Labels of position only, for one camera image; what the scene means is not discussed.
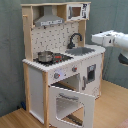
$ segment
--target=backsplash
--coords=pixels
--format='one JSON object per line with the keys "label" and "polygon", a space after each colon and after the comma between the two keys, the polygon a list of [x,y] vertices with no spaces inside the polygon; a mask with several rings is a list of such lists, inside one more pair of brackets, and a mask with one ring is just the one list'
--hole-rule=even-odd
{"label": "backsplash", "polygon": [[[79,22],[35,27],[31,31],[33,57],[37,58],[38,52],[45,50],[61,51],[66,50],[70,43],[70,37],[78,33]],[[78,36],[73,38],[73,43],[78,46]]]}

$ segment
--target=sink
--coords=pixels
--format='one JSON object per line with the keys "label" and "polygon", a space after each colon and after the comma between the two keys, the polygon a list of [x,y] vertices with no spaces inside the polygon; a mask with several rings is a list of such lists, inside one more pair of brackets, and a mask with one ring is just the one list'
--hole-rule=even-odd
{"label": "sink", "polygon": [[95,52],[95,50],[86,48],[86,47],[78,47],[78,48],[68,49],[65,51],[65,53],[68,53],[74,56],[82,56],[91,52]]}

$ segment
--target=pot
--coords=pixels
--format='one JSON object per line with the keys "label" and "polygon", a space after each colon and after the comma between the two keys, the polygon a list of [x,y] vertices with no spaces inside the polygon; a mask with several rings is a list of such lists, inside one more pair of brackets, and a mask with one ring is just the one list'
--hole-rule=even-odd
{"label": "pot", "polygon": [[53,52],[44,51],[38,53],[38,60],[40,62],[50,62],[53,60]]}

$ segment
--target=floor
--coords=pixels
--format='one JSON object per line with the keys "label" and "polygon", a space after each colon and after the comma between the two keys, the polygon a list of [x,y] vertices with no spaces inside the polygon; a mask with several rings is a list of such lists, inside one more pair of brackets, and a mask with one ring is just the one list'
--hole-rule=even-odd
{"label": "floor", "polygon": [[[81,117],[81,111],[75,112],[74,115]],[[127,118],[128,89],[102,81],[102,96],[95,102],[93,128],[115,128]],[[44,126],[32,115],[19,109],[1,117],[0,128],[44,128]]]}

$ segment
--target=faucet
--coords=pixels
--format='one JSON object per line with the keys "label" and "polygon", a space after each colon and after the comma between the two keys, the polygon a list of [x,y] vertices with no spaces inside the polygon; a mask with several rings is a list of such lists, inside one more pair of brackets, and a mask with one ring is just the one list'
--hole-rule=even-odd
{"label": "faucet", "polygon": [[82,41],[82,35],[80,33],[74,33],[71,38],[70,38],[70,43],[68,44],[68,48],[72,49],[73,47],[75,47],[75,44],[73,44],[72,39],[75,35],[79,35],[80,36],[80,41]]}

